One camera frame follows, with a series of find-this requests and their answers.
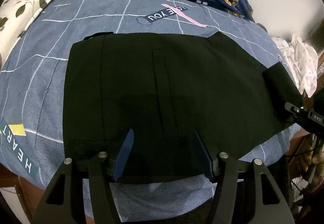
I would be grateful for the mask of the black pants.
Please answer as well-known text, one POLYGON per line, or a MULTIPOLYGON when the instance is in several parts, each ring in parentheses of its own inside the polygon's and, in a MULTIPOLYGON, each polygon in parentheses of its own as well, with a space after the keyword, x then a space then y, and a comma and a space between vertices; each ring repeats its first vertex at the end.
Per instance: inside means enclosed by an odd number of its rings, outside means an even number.
POLYGON ((219 152, 239 159, 290 127, 286 103, 303 100, 283 64, 263 65, 223 33, 100 33, 70 50, 64 150, 116 161, 131 136, 119 182, 211 176, 219 152))

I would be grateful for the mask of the white patterned quilt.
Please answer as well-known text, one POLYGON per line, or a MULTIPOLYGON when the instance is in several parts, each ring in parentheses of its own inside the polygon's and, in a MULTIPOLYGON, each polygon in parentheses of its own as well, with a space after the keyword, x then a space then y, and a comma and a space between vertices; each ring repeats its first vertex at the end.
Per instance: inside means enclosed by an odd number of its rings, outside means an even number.
POLYGON ((279 37, 272 37, 272 40, 281 51, 300 94, 311 98, 317 88, 318 55, 316 50, 304 43, 297 34, 292 35, 291 42, 279 37))

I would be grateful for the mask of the white floral pillow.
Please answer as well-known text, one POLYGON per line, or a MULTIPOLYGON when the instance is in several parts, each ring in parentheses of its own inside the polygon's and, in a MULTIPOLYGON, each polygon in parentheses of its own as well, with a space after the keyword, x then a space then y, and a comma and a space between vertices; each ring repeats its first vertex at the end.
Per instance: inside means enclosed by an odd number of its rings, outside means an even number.
POLYGON ((52 0, 4 0, 1 5, 1 66, 38 15, 52 0))

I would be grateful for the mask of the wooden bed frame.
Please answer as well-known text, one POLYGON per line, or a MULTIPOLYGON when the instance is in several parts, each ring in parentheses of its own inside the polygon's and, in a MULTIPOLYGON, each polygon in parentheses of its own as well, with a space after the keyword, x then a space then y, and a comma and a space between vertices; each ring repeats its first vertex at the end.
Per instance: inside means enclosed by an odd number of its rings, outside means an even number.
POLYGON ((43 193, 1 165, 1 223, 31 223, 43 193))

